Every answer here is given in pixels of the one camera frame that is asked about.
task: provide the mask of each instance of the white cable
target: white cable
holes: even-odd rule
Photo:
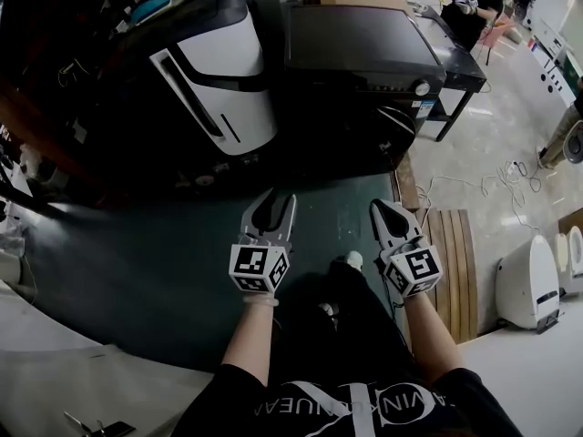
[[[474,188],[480,188],[480,190],[482,191],[482,196],[484,196],[485,198],[488,197],[489,192],[486,189],[486,186],[484,186],[484,183],[489,178],[494,178],[494,179],[497,178],[502,182],[503,186],[506,189],[508,189],[508,191],[510,192],[510,196],[511,196],[510,205],[512,207],[512,211],[514,212],[514,215],[517,217],[518,223],[520,223],[520,225],[522,225],[523,227],[528,227],[530,229],[533,229],[534,231],[537,231],[540,234],[539,227],[533,227],[532,225],[528,225],[526,222],[523,222],[517,213],[517,210],[515,208],[515,204],[519,208],[522,208],[527,203],[527,200],[525,198],[525,195],[524,195],[522,189],[520,188],[520,177],[517,177],[517,179],[513,180],[513,179],[511,179],[511,177],[508,174],[508,169],[510,168],[511,165],[512,165],[512,162],[507,160],[504,168],[501,168],[501,167],[496,168],[496,175],[483,176],[482,181],[479,185],[477,185],[476,183],[471,183],[469,181],[465,181],[464,179],[446,177],[443,175],[433,176],[431,178],[431,181],[429,182],[429,189],[426,192],[422,187],[415,185],[420,191],[418,194],[419,198],[424,199],[425,203],[428,205],[427,212],[425,212],[425,216],[423,218],[423,221],[421,222],[421,228],[424,227],[425,221],[427,220],[427,216],[429,215],[429,210],[433,207],[433,203],[431,202],[431,199],[429,198],[429,193],[431,193],[431,190],[434,187],[434,182],[435,182],[436,178],[449,179],[452,181],[457,181],[459,183],[464,183],[464,184],[472,186]]]

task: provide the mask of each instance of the toilet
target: toilet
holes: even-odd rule
[[[566,293],[580,293],[583,291],[583,236],[579,227],[573,227],[567,235],[566,269],[558,268],[558,283]]]

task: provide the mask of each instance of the cabinet door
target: cabinet door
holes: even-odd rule
[[[510,67],[515,75],[520,100],[533,118],[536,129],[544,137],[550,137],[568,104],[554,86],[551,76],[538,63],[526,44],[521,44],[510,59]]]

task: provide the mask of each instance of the white appliance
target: white appliance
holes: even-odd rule
[[[176,30],[184,38],[149,59],[193,123],[222,152],[238,156],[273,139],[275,116],[247,6],[241,0],[209,0],[209,5],[211,18],[201,15],[197,20],[194,15],[190,25]]]
[[[573,92],[542,50],[532,52],[527,44],[520,44],[509,65],[525,108],[538,120],[533,127],[550,139],[565,111],[575,101]]]
[[[557,323],[557,268],[544,237],[534,237],[500,261],[496,307],[500,317],[523,329],[542,332]]]
[[[573,227],[567,235],[567,267],[559,272],[559,285],[566,293],[583,291],[583,237],[579,227]]]

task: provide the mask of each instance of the cable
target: cable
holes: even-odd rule
[[[25,260],[26,265],[28,266],[28,270],[30,270],[30,275],[33,278],[33,283],[35,284],[35,295],[33,296],[33,300],[30,302],[30,305],[31,306],[34,306],[35,305],[35,301],[36,301],[36,295],[38,294],[38,287],[36,286],[35,274],[33,273],[33,270],[30,267],[30,263],[28,262],[28,259],[26,258],[26,254],[24,254],[22,258]]]
[[[490,30],[486,33],[486,35],[484,37],[480,37],[478,39],[478,42],[484,42],[486,39],[488,39],[490,37],[490,35],[492,34],[492,31],[494,31],[495,26],[490,27]],[[476,60],[480,59],[480,56],[482,55],[482,51],[484,50],[485,45],[482,44],[482,46],[480,47],[480,51],[477,54]]]
[[[514,179],[514,180],[510,177],[510,174],[508,173],[508,170],[511,168],[511,166],[513,164],[518,167],[518,171],[520,173],[520,177],[518,177],[517,179]],[[539,178],[536,178],[536,174],[541,168],[542,167],[537,162],[537,170],[535,171],[535,173],[533,173],[533,175],[531,177],[529,177],[528,173],[527,173],[527,167],[524,164],[524,162],[518,163],[518,162],[511,162],[511,161],[507,160],[504,168],[501,168],[501,167],[496,168],[495,175],[483,176],[479,185],[477,185],[476,183],[471,183],[469,181],[465,181],[464,179],[460,179],[460,178],[452,178],[452,177],[446,177],[443,175],[435,175],[431,178],[431,181],[429,183],[429,189],[427,191],[425,191],[422,187],[415,185],[420,191],[418,194],[419,198],[424,199],[425,203],[428,204],[427,212],[425,213],[425,216],[424,216],[423,221],[421,223],[421,228],[424,227],[425,221],[427,220],[427,216],[429,215],[429,210],[433,207],[433,203],[431,202],[431,199],[429,198],[429,194],[431,193],[431,190],[434,187],[434,183],[435,183],[436,178],[449,179],[452,181],[457,181],[459,183],[464,183],[464,184],[471,186],[471,187],[474,187],[474,188],[480,188],[480,190],[482,192],[482,196],[484,196],[485,198],[487,198],[489,195],[489,192],[485,186],[485,182],[487,179],[493,178],[493,179],[499,179],[502,182],[503,186],[510,192],[510,196],[511,196],[510,204],[512,207],[512,212],[516,216],[518,223],[520,223],[520,225],[522,225],[523,227],[533,229],[534,231],[538,232],[538,234],[540,234],[541,231],[540,231],[539,227],[534,227],[532,225],[529,225],[520,219],[520,216],[517,213],[515,205],[518,206],[519,208],[523,208],[525,206],[525,204],[527,203],[525,195],[522,192],[522,189],[520,189],[520,179],[521,178],[526,178],[528,180],[528,183],[529,183],[531,189],[533,190],[533,192],[538,193],[540,191],[540,189],[542,189],[542,182],[540,181]],[[536,181],[538,181],[540,183],[540,188],[538,188],[537,190],[533,186],[533,183]]]
[[[540,178],[536,178],[537,173],[540,169],[545,168],[540,164],[540,161],[537,160],[537,169],[535,170],[535,173],[532,174],[532,177],[530,177],[528,175],[528,170],[527,170],[527,166],[525,165],[524,162],[513,162],[517,167],[518,167],[518,172],[520,173],[520,175],[522,175],[524,178],[526,178],[528,180],[528,184],[530,185],[530,188],[532,189],[532,191],[534,193],[538,193],[542,188],[543,188],[543,182],[540,180]],[[535,188],[533,186],[533,183],[538,183],[538,186]]]
[[[478,94],[489,94],[492,92],[492,85],[488,82],[488,80],[486,80],[486,84],[488,84],[489,89],[487,91],[480,91]]]

